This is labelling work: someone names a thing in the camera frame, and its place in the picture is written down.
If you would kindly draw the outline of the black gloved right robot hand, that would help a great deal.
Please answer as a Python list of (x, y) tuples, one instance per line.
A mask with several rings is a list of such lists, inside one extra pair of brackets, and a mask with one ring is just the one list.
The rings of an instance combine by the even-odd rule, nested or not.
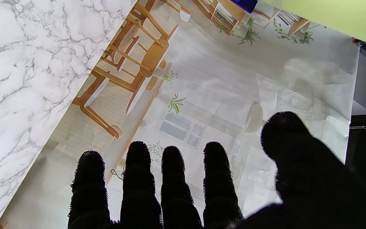
[(276, 190), (282, 203), (269, 204), (245, 218), (238, 205), (225, 149), (204, 149), (203, 223), (185, 181), (179, 149), (164, 149), (161, 202), (155, 197), (147, 145), (132, 142), (126, 157), (118, 222), (110, 219), (105, 163), (87, 151), (71, 185), (69, 229), (366, 229), (366, 184), (292, 112), (273, 115), (263, 126), (261, 145), (277, 166)]

